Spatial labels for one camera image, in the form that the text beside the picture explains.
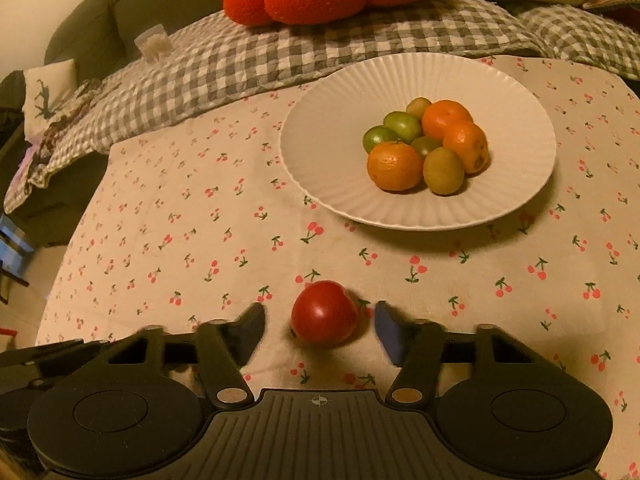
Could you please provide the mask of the olive green fruit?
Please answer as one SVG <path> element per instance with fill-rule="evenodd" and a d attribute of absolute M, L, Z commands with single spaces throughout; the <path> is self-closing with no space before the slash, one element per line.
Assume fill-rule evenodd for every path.
<path fill-rule="evenodd" d="M 423 180 L 432 193 L 451 195 L 462 187 L 464 168 L 459 157 L 448 148 L 435 148 L 423 162 Z"/>
<path fill-rule="evenodd" d="M 439 140 L 430 138 L 429 136 L 419 136 L 414 139 L 410 145 L 418 152 L 422 159 L 424 159 L 431 151 L 436 150 L 442 146 L 442 142 Z"/>

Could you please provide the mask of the dark green sofa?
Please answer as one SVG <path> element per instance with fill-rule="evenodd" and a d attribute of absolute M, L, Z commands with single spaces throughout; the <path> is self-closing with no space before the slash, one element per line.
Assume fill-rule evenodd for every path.
<path fill-rule="evenodd" d="M 222 0 L 84 0 L 58 26 L 46 63 L 74 61 L 77 79 L 104 79 L 139 58 L 134 38 L 156 24 L 178 32 L 220 11 Z M 82 156 L 35 188 L 10 220 L 38 246 L 65 245 L 105 174 L 107 154 Z"/>

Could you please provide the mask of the small green fruit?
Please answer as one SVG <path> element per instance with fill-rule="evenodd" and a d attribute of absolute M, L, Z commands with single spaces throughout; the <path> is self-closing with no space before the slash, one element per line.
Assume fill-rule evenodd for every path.
<path fill-rule="evenodd" d="M 382 125 L 370 128 L 362 137 L 362 146 L 367 153 L 384 142 L 400 142 L 398 134 Z"/>

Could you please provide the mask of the bright green oval fruit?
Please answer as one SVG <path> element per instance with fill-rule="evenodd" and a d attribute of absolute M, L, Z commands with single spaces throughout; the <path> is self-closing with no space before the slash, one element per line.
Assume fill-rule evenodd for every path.
<path fill-rule="evenodd" d="M 413 115 L 400 110 L 388 113 L 383 119 L 383 126 L 393 130 L 401 140 L 408 144 L 422 136 L 420 122 Z"/>

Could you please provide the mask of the large orange tangerine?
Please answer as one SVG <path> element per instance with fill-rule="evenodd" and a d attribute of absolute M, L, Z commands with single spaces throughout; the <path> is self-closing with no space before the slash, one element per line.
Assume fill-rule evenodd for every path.
<path fill-rule="evenodd" d="M 367 173 L 386 192 L 406 192 L 422 181 L 423 158 L 409 144 L 387 141 L 370 151 Z"/>

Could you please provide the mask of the small white embroidered cushion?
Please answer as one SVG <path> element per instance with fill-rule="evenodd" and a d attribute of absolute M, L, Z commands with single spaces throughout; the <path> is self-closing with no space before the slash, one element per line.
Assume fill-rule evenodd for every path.
<path fill-rule="evenodd" d="M 24 71 L 24 78 L 24 135 L 29 144 L 36 145 L 41 142 L 55 113 L 77 89 L 75 61 L 30 68 Z"/>

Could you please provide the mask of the red tomato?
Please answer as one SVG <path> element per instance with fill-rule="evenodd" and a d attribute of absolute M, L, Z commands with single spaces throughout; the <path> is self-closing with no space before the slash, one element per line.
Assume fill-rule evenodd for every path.
<path fill-rule="evenodd" d="M 296 298 L 291 328 L 305 344 L 334 347 L 346 341 L 359 323 L 358 307 L 334 281 L 309 284 Z"/>

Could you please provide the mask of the small olive fruit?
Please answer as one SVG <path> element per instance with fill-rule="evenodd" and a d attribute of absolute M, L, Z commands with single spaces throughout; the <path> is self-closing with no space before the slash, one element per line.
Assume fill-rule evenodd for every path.
<path fill-rule="evenodd" d="M 432 102 L 424 98 L 424 96 L 418 96 L 409 102 L 406 106 L 406 113 L 416 118 L 419 122 L 422 120 L 424 112 L 432 105 Z"/>

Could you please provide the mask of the small clear plastic packet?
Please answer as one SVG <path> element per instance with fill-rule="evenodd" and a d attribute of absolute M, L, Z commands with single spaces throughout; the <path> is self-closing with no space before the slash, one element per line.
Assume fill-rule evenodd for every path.
<path fill-rule="evenodd" d="M 171 54 L 174 47 L 162 24 L 157 24 L 142 32 L 134 40 L 134 44 L 147 63 L 155 63 L 163 56 Z"/>

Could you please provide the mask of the cherry print tablecloth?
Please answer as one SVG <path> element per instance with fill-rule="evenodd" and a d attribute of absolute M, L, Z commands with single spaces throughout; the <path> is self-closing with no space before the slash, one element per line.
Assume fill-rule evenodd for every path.
<path fill-rule="evenodd" d="M 461 102 L 491 164 L 457 196 L 387 194 L 361 138 L 415 96 Z M 334 347 L 291 328 L 334 281 L 359 311 Z M 44 310 L 42 342 L 114 340 L 267 312 L 244 370 L 263 388 L 387 389 L 384 300 L 453 332 L 502 327 L 602 396 L 599 472 L 639 474 L 639 101 L 615 75 L 545 58 L 400 54 L 120 142 Z"/>

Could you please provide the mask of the grey checked blanket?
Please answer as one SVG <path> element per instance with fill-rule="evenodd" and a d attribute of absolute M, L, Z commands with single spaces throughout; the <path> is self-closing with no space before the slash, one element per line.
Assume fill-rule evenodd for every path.
<path fill-rule="evenodd" d="M 529 53 L 639 76 L 639 36 L 616 21 L 562 4 L 425 0 L 318 26 L 250 29 L 214 13 L 172 36 L 152 65 L 78 77 L 64 98 L 75 118 L 51 146 L 23 160 L 4 191 L 5 212 L 77 159 L 267 90 L 295 86 L 377 56 L 433 52 L 482 58 Z"/>

